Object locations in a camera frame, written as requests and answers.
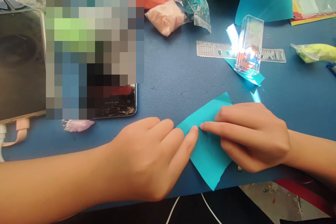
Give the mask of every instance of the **cable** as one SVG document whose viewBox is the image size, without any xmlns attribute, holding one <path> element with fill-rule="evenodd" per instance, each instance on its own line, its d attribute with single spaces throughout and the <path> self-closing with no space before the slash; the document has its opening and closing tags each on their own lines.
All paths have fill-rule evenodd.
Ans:
<svg viewBox="0 0 336 224">
<path fill-rule="evenodd" d="M 174 205 L 173 205 L 173 208 L 170 210 L 170 214 L 169 214 L 169 216 L 168 216 L 168 219 L 167 219 L 166 224 L 169 223 L 170 217 L 172 216 L 172 213 L 173 213 L 173 211 L 174 211 L 174 208 L 175 208 L 176 203 L 178 202 L 179 198 L 180 198 L 180 196 L 177 197 L 177 199 L 176 199 L 176 201 L 175 201 L 175 203 L 174 203 Z"/>
<path fill-rule="evenodd" d="M 222 223 L 219 221 L 219 219 L 217 218 L 217 216 L 213 213 L 213 211 L 211 210 L 211 208 L 209 207 L 207 201 L 205 200 L 205 198 L 204 198 L 204 196 L 203 196 L 203 193 L 201 193 L 201 195 L 202 195 L 202 198 L 203 198 L 203 200 L 204 200 L 206 206 L 209 208 L 210 212 L 211 212 L 212 215 L 215 217 L 216 221 L 217 221 L 219 224 L 222 224 Z"/>
<path fill-rule="evenodd" d="M 2 148 L 3 142 L 6 138 L 6 133 L 7 133 L 6 125 L 5 124 L 0 124 L 0 162 L 5 161 L 3 156 L 2 156 L 1 148 Z"/>
<path fill-rule="evenodd" d="M 27 129 L 29 129 L 29 127 L 30 127 L 29 118 L 18 119 L 16 121 L 17 137 L 15 142 L 6 142 L 2 146 L 3 147 L 11 146 L 23 141 L 27 136 Z"/>
</svg>

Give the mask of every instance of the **black phone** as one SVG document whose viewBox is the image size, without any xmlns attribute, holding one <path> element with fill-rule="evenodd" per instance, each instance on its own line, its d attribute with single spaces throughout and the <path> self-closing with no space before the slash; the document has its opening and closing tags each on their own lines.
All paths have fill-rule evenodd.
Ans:
<svg viewBox="0 0 336 224">
<path fill-rule="evenodd" d="M 0 13 L 0 123 L 46 113 L 44 13 Z"/>
<path fill-rule="evenodd" d="M 107 97 L 96 111 L 95 119 L 132 116 L 137 111 L 137 84 L 104 87 Z"/>
</svg>

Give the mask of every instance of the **clear plastic box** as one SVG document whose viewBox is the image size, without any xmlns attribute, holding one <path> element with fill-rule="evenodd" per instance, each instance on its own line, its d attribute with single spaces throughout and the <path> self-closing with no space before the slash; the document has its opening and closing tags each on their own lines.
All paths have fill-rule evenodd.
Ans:
<svg viewBox="0 0 336 224">
<path fill-rule="evenodd" d="M 248 76 L 259 73 L 264 21 L 247 15 L 241 24 L 234 69 Z"/>
</svg>

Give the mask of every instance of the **ruler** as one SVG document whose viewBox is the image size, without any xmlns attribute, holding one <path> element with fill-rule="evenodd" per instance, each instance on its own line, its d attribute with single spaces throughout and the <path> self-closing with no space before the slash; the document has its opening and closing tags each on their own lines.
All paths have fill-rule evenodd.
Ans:
<svg viewBox="0 0 336 224">
<path fill-rule="evenodd" d="M 196 41 L 197 56 L 208 58 L 227 58 L 235 59 L 231 55 L 231 44 L 211 43 L 205 41 Z M 283 49 L 261 49 L 261 61 L 286 63 L 286 56 Z"/>
</svg>

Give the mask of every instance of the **table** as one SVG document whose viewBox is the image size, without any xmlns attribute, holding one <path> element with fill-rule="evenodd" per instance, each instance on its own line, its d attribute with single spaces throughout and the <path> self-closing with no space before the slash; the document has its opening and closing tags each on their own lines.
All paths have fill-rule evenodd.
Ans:
<svg viewBox="0 0 336 224">
<path fill-rule="evenodd" d="M 60 120 L 31 120 L 27 139 L 3 148 L 5 160 L 23 160 L 77 152 L 103 145 L 113 139 L 126 125 L 151 116 L 170 118 L 178 125 L 188 115 L 224 92 L 232 102 L 253 102 L 259 94 L 261 102 L 288 128 L 306 134 L 336 140 L 335 99 L 336 78 L 326 63 L 305 64 L 293 44 L 336 44 L 336 20 L 291 27 L 289 21 L 265 24 L 264 48 L 283 48 L 287 63 L 261 64 L 265 76 L 256 87 L 236 74 L 222 59 L 196 56 L 196 40 L 230 43 L 226 28 L 234 22 L 239 0 L 209 1 L 212 33 L 185 24 L 169 37 L 164 37 L 145 19 L 145 82 L 139 84 L 136 115 L 119 119 L 97 120 L 84 132 L 63 130 Z M 15 125 L 7 126 L 7 141 L 16 137 Z M 278 166 L 257 174 L 238 172 L 231 163 L 217 186 L 228 188 L 248 183 L 294 178 L 299 171 Z M 168 197 L 209 191 L 191 161 Z M 128 204 L 113 203 L 104 207 Z"/>
</svg>

